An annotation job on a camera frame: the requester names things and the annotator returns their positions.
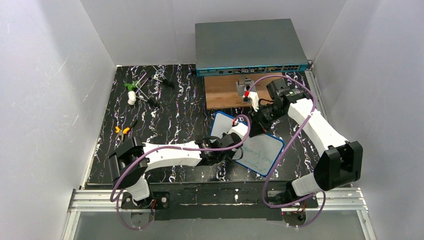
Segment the blue framed whiteboard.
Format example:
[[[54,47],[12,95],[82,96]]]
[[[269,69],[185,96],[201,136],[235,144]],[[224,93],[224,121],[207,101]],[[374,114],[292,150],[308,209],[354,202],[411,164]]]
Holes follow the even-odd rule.
[[[233,119],[233,116],[226,113],[216,112],[210,135],[221,138],[223,134],[227,134],[232,127]],[[238,120],[248,125],[241,118]],[[243,145],[237,149],[231,160],[261,176],[267,176],[284,146],[283,140],[267,133],[248,137]]]

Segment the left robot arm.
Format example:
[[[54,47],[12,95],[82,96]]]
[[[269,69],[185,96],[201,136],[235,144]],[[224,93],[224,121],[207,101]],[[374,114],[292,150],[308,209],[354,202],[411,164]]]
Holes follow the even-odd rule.
[[[109,154],[113,185],[110,201],[117,201],[117,190],[126,190],[135,201],[144,200],[150,196],[145,172],[170,166],[212,166],[233,157],[246,140],[247,135],[235,132],[181,144],[152,144],[133,137]]]

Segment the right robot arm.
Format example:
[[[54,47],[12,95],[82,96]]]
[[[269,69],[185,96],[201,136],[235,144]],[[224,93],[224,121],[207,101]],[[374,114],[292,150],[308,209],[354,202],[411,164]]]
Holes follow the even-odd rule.
[[[267,84],[266,89],[271,101],[265,105],[251,89],[243,94],[243,99],[252,105],[250,136],[266,133],[274,121],[288,116],[300,125],[320,155],[312,173],[286,185],[282,199],[294,201],[360,179],[363,147],[358,141],[347,140],[327,122],[316,109],[317,101],[307,87],[289,87],[283,78],[278,78]]]

